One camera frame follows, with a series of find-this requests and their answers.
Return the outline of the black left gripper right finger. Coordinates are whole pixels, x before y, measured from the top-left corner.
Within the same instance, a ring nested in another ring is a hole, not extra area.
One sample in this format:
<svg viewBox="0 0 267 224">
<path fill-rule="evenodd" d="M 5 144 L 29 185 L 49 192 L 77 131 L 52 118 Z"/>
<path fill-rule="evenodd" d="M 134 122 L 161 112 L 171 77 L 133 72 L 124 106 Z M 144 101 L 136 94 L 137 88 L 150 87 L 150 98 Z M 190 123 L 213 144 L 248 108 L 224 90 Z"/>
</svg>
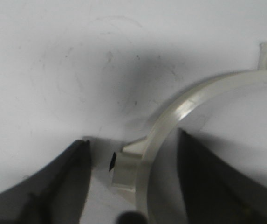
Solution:
<svg viewBox="0 0 267 224">
<path fill-rule="evenodd" d="M 267 224 L 267 187 L 245 176 L 184 130 L 177 172 L 190 224 Z"/>
</svg>

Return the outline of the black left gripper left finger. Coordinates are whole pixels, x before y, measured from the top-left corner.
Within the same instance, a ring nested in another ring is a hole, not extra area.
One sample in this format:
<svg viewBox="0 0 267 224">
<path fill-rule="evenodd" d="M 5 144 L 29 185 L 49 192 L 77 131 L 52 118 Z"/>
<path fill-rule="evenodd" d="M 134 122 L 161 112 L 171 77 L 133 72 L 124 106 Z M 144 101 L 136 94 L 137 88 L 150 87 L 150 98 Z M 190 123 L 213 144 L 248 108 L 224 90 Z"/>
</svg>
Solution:
<svg viewBox="0 0 267 224">
<path fill-rule="evenodd" d="M 78 224 L 90 180 L 90 142 L 76 140 L 37 173 L 0 193 L 0 224 Z"/>
</svg>

